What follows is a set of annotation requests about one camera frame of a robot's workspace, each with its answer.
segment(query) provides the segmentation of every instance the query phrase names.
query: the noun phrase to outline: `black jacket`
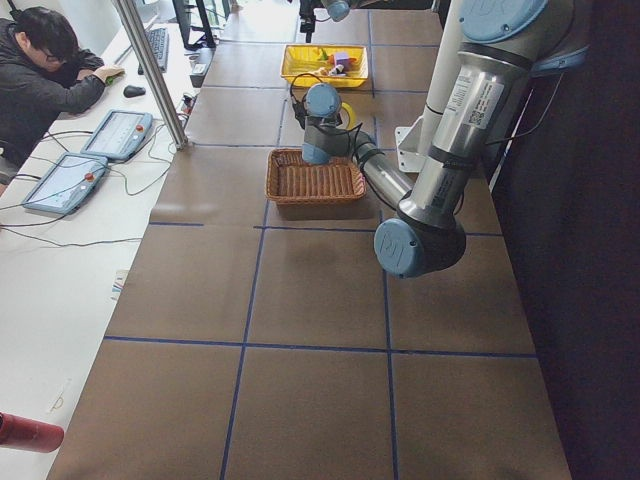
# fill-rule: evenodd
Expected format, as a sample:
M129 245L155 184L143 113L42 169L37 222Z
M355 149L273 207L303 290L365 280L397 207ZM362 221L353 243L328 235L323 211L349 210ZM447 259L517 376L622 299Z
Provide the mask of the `black jacket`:
M15 23L0 19L0 141L2 155L21 166L61 112L80 113L96 103L104 84L95 75L76 82L82 69L104 62L89 50L53 73L36 66L15 39Z

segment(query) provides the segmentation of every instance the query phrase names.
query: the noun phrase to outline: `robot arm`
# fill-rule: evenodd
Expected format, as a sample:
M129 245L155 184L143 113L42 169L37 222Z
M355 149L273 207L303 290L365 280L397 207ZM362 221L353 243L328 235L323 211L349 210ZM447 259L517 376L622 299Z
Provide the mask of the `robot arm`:
M376 231L374 248L385 270L415 277L455 264L465 234L454 209L514 82L534 72L581 63L590 0L461 2L460 71L430 143L417 153L424 166L415 184L391 165L371 137L338 127L340 97L328 84L307 93L303 159L324 163L352 156L397 217Z

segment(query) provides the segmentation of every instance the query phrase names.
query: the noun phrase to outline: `glasses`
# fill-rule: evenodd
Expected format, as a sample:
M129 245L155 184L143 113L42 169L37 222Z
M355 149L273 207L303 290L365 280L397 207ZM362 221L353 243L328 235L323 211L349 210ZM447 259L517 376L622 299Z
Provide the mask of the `glasses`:
M42 53L44 53L46 55L46 61L47 63L64 63L66 62L66 60L64 58L59 58L56 57L55 55L50 55L47 53L46 50L42 50Z

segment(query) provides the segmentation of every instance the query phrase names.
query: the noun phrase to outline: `brown wicker basket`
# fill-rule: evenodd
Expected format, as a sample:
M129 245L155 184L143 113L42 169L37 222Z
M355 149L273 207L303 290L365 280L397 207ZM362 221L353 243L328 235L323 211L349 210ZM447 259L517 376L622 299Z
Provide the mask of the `brown wicker basket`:
M365 193L362 173L348 158L312 165L302 160L300 149L276 149L269 155L266 195L277 204L347 203Z

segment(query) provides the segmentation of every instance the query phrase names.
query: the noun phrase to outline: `yellow bin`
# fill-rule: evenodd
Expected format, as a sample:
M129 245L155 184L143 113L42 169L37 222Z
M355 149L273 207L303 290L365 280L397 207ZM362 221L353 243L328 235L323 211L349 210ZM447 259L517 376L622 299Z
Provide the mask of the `yellow bin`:
M359 87L369 77L367 49L351 45L287 45L284 49L280 76L291 83L301 73L316 72L322 67L331 68L333 65L324 57L338 52L345 52L349 58L353 59L351 68L346 72L347 75L338 77L316 74L316 76L336 88ZM315 78L304 76L296 80L295 86L310 87L315 83L317 83Z

